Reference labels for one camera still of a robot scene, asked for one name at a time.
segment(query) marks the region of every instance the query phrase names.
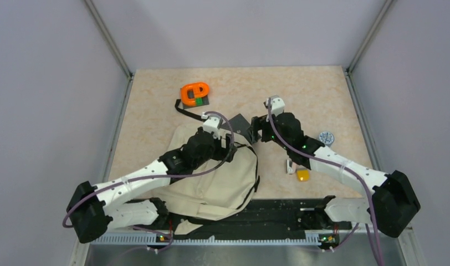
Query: table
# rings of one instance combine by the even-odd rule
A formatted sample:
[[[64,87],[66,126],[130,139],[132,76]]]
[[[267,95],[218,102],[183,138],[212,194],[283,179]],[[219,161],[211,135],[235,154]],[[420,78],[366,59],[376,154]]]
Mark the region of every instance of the table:
[[[241,113],[250,121],[266,114],[263,102],[277,94],[285,101],[285,111],[300,120],[306,135],[317,137],[321,131],[330,131],[335,135],[331,147],[335,152],[372,167],[340,66],[148,69],[135,73],[109,180],[136,171],[166,152],[179,125],[200,126],[174,108],[180,88],[198,81],[210,86],[210,104],[188,111],[215,110],[229,119]],[[306,182],[287,175],[287,155],[277,144],[259,142],[254,147],[261,176],[254,198],[360,197],[322,173],[311,172]]]

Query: beige fabric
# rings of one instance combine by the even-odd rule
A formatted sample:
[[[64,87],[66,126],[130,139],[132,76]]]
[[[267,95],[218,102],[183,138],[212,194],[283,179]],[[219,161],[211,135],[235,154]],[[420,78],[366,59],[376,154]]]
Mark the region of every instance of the beige fabric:
[[[168,150],[185,144],[199,126],[200,124],[179,126]],[[227,132],[229,133],[221,130],[221,135],[224,137]],[[236,145],[238,143],[249,145],[243,136],[234,134],[234,137]],[[206,171],[217,164],[218,161],[209,160],[194,173]],[[152,195],[165,201],[166,207],[172,213],[220,220],[240,212],[251,200],[254,193],[252,188],[256,181],[256,165],[256,155],[250,149],[242,147],[237,150],[232,162],[226,162],[212,173],[185,178],[169,186],[156,188],[152,190]],[[175,233],[187,234],[198,227],[200,226],[186,221],[178,226]]]

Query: white wall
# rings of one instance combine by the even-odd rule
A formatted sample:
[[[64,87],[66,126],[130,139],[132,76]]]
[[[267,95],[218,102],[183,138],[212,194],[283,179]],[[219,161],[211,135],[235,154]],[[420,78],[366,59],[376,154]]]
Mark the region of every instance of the white wall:
[[[450,265],[450,0],[398,1],[354,73],[386,171],[421,203],[429,265]]]
[[[95,0],[129,67],[348,66],[384,0]]]
[[[126,79],[81,0],[0,0],[0,265],[67,265],[74,188],[100,175]]]

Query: gray floor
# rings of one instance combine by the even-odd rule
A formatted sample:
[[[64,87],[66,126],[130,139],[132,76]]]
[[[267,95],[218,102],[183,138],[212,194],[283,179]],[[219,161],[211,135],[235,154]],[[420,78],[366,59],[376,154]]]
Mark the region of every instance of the gray floor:
[[[335,253],[314,253],[302,247],[287,246],[173,246],[155,255],[137,249],[119,257],[132,248],[129,245],[92,245],[85,266],[370,266],[376,265],[365,234],[356,234]],[[382,238],[385,264],[405,266],[400,245],[396,239]]]

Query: yellow object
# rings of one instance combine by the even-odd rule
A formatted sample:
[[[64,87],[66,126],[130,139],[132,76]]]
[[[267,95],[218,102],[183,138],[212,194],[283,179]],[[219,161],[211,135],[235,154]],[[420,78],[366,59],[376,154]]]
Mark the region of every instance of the yellow object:
[[[304,182],[310,180],[310,171],[308,171],[307,169],[297,170],[296,173],[298,181]]]

